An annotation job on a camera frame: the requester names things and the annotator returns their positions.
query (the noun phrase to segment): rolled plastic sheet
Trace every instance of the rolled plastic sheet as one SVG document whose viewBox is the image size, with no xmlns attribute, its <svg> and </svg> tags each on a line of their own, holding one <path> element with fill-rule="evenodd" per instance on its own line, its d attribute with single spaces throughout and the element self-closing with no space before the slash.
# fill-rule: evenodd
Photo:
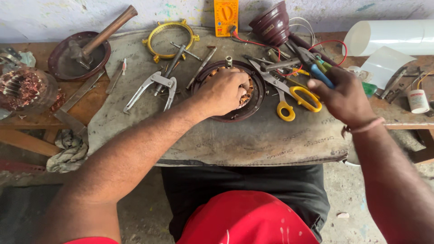
<svg viewBox="0 0 434 244">
<path fill-rule="evenodd" d="M 359 21 L 348 31 L 344 43 L 348 56 L 369 56 L 382 46 L 407 55 L 434 55 L 434 20 Z"/>
<path fill-rule="evenodd" d="M 360 68 L 373 73 L 369 83 L 384 90 L 392 75 L 404 64 L 413 60 L 416 59 L 412 56 L 383 46 L 375 51 Z"/>
</svg>

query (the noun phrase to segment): red shirt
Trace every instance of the red shirt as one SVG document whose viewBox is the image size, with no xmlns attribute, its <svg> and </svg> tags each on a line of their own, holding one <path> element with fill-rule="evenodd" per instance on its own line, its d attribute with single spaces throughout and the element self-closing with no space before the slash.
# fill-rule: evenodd
<svg viewBox="0 0 434 244">
<path fill-rule="evenodd" d="M 114 244 L 89 237 L 67 244 Z M 190 216 L 177 244 L 317 244 L 301 218 L 276 197 L 260 191 L 228 191 L 211 198 Z"/>
</svg>

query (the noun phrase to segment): cloth rag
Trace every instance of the cloth rag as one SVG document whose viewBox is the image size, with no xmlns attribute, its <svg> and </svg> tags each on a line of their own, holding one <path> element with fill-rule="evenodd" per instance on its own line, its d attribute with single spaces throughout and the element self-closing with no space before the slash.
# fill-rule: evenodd
<svg viewBox="0 0 434 244">
<path fill-rule="evenodd" d="M 75 171 L 86 161 L 89 146 L 74 135 L 72 130 L 63 129 L 54 143 L 64 150 L 48 159 L 46 165 L 48 172 Z"/>
</svg>

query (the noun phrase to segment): digital multimeter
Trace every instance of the digital multimeter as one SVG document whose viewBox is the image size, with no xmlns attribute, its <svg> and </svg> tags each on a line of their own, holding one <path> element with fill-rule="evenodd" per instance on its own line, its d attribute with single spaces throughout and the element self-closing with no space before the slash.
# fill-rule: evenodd
<svg viewBox="0 0 434 244">
<path fill-rule="evenodd" d="M 238 0 L 214 0 L 216 36 L 230 36 L 230 29 L 238 29 Z"/>
</svg>

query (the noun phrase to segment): wrist band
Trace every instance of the wrist band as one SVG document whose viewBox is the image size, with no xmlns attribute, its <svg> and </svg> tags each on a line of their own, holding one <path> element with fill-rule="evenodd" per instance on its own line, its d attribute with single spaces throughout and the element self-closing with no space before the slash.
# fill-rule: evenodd
<svg viewBox="0 0 434 244">
<path fill-rule="evenodd" d="M 368 131 L 368 130 L 376 127 L 377 125 L 384 123 L 385 121 L 386 120 L 383 117 L 378 117 L 378 118 L 372 120 L 371 122 L 369 122 L 368 124 L 366 124 L 362 127 L 356 128 L 356 129 L 351 129 L 349 126 L 344 126 L 342 128 L 341 135 L 343 138 L 345 138 L 346 132 L 349 132 L 351 134 L 365 132 L 365 131 Z"/>
</svg>

